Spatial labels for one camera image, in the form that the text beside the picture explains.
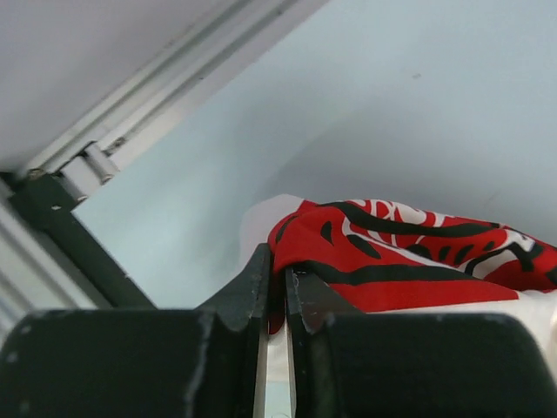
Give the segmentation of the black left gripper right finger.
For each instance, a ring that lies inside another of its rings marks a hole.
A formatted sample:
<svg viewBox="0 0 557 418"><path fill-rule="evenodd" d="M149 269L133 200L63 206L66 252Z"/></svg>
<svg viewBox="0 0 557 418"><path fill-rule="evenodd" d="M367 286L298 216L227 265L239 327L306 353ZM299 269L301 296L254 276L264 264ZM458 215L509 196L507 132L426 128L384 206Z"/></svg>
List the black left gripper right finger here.
<svg viewBox="0 0 557 418"><path fill-rule="evenodd" d="M285 319L291 405L295 417L340 417L339 391L328 325L361 312L317 274L285 270Z"/></svg>

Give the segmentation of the white t-shirt red graphic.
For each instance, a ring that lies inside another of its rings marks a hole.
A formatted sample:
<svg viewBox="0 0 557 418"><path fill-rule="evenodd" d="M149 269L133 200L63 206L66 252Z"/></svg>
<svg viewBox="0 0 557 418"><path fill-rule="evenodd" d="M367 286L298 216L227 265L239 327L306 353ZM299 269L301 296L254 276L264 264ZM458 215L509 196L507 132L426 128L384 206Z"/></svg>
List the white t-shirt red graphic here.
<svg viewBox="0 0 557 418"><path fill-rule="evenodd" d="M367 314L506 314L556 366L556 249L511 226L380 199L317 203L282 194L250 208L240 263L314 271Z"/></svg>

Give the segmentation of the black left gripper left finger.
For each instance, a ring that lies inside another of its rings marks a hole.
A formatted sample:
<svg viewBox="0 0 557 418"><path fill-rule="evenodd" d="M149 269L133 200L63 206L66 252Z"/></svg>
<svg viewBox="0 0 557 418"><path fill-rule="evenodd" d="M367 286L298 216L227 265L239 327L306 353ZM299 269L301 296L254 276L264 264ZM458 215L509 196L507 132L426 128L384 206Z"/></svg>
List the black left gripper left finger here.
<svg viewBox="0 0 557 418"><path fill-rule="evenodd" d="M263 417L272 254L256 246L242 271L199 310L208 320L194 392L196 417Z"/></svg>

